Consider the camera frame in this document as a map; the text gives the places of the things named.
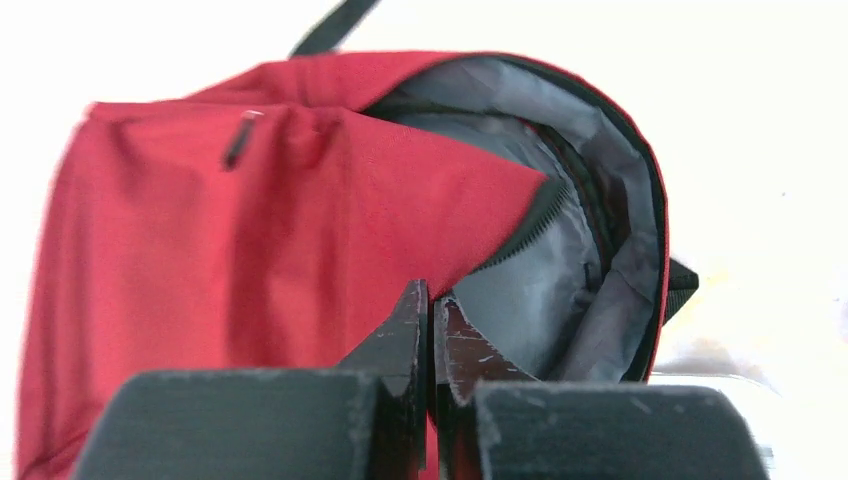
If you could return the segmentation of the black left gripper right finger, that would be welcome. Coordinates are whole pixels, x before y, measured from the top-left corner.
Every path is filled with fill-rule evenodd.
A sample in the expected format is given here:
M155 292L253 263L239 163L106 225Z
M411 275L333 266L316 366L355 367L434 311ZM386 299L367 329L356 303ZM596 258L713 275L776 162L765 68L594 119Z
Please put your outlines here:
M738 410L690 385L544 382L506 360L445 297L433 307L445 479L764 479Z

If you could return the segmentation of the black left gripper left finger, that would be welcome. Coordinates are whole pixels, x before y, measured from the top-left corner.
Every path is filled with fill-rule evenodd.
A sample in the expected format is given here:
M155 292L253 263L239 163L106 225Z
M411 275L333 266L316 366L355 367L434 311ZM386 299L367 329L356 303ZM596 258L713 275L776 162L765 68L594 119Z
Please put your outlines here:
M426 463L426 283L331 369L153 371L114 396L77 479L414 479Z

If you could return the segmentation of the red student backpack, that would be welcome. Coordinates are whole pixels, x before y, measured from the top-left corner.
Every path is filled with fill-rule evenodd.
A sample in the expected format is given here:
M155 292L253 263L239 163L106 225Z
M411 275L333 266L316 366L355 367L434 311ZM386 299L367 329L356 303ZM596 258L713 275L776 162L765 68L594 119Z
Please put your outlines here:
M336 47L193 95L98 103L60 164L19 380L16 475L77 479L121 387L153 371L331 369L428 291L426 463L440 473L433 307L455 299L544 382L645 381L697 291L630 117L501 53Z

